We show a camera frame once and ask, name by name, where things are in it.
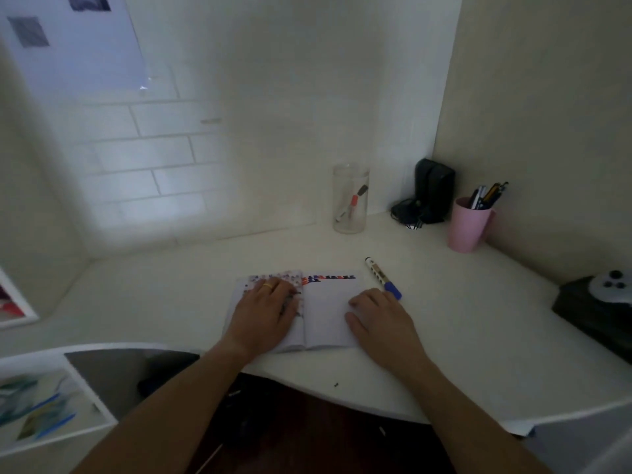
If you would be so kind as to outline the person's right hand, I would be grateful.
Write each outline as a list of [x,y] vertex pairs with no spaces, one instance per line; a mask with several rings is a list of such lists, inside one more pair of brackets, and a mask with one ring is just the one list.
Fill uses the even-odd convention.
[[353,297],[349,306],[368,331],[367,338],[356,339],[376,364],[401,381],[432,368],[412,318],[391,293],[371,288]]

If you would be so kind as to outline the person's left hand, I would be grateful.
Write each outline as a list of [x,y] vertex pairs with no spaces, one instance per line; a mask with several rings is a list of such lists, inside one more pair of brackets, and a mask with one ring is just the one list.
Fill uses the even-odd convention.
[[[286,311],[286,298],[290,294],[273,295],[273,278],[257,281],[261,285],[255,303],[244,305],[243,295],[220,342],[222,348],[236,355],[243,365],[275,348],[286,337],[295,319],[292,308]],[[296,294],[293,285],[291,294]]]

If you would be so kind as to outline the white notebook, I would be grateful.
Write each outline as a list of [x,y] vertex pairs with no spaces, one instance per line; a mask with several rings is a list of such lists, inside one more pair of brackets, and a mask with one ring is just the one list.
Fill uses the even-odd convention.
[[352,309],[349,300],[365,287],[362,274],[356,270],[286,270],[239,278],[225,317],[223,332],[230,325],[234,309],[243,294],[260,279],[271,277],[290,282],[296,288],[295,297],[298,299],[293,325],[286,337],[272,350],[273,353],[351,348],[357,345],[345,321],[345,314]]

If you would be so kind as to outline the person's left forearm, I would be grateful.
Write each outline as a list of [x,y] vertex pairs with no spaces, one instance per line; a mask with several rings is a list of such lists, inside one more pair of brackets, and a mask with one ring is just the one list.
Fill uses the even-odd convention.
[[265,351],[225,336],[126,415],[71,474],[184,474],[229,387]]

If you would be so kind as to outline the person's right forearm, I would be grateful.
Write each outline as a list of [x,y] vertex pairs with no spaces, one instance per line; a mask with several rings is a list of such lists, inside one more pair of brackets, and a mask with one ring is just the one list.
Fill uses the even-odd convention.
[[429,419],[457,474],[552,474],[428,359],[391,367]]

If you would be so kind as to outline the white marker with blue cap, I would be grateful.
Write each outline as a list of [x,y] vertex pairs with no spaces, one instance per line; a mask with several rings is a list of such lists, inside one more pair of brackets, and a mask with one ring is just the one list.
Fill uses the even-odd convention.
[[365,259],[365,264],[377,281],[382,285],[383,289],[388,293],[391,293],[397,301],[400,301],[402,299],[402,294],[396,288],[394,283],[386,276],[375,260],[371,256],[368,256]]

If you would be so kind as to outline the white marker with red band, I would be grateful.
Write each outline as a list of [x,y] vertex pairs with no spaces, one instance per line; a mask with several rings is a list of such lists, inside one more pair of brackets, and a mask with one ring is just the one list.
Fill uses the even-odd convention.
[[341,223],[342,221],[351,221],[353,219],[355,210],[358,207],[359,199],[367,191],[368,191],[368,185],[363,184],[357,192],[353,193],[349,202],[343,205],[343,208],[340,209],[338,214],[335,216],[334,218],[335,223]]

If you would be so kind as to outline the clear glass jar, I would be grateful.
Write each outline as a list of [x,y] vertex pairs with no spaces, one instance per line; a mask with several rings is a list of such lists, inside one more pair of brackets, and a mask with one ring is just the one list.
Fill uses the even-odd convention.
[[333,168],[333,229],[341,234],[364,231],[367,220],[369,168],[358,162]]

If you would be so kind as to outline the pink plastic cup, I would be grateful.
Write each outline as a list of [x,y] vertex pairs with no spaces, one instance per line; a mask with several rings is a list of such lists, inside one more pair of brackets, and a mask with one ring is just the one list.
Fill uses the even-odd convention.
[[469,198],[454,200],[448,227],[447,246],[457,253],[472,253],[486,240],[496,211],[470,209]]

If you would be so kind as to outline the black speaker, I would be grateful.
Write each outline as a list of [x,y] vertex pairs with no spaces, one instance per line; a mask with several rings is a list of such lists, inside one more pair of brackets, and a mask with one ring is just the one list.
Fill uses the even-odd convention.
[[415,165],[415,206],[421,224],[445,221],[454,197],[456,172],[431,159]]

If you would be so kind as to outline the bunch of pens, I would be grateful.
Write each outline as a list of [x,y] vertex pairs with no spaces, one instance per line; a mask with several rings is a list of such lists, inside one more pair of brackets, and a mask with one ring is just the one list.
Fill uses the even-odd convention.
[[496,182],[491,187],[480,185],[466,202],[466,207],[470,210],[491,209],[501,198],[509,186],[509,182]]

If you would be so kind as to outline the painting with blue strokes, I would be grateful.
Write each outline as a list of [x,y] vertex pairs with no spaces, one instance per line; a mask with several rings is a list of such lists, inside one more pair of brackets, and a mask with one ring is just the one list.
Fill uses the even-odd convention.
[[0,458],[116,423],[64,352],[0,358]]

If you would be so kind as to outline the black box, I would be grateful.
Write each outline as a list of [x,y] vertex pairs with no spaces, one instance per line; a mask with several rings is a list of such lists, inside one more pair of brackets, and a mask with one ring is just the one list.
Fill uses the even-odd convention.
[[591,296],[589,282],[594,277],[560,286],[552,310],[632,365],[632,306],[605,303]]

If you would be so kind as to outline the white framed picture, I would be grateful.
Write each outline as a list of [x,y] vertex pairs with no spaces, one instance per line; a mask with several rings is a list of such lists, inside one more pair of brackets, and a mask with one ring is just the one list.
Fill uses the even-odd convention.
[[0,267],[0,330],[36,323],[40,317],[17,284]]

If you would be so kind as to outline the white game controller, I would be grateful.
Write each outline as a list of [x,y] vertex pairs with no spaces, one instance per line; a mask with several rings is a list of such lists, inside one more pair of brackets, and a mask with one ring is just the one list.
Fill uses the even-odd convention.
[[595,276],[589,282],[589,294],[601,302],[632,306],[632,268]]

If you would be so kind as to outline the white wall poster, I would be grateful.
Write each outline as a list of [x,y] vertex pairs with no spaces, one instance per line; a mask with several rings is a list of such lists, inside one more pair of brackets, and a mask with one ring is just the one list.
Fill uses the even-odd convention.
[[0,40],[39,96],[147,87],[125,0],[0,0]]

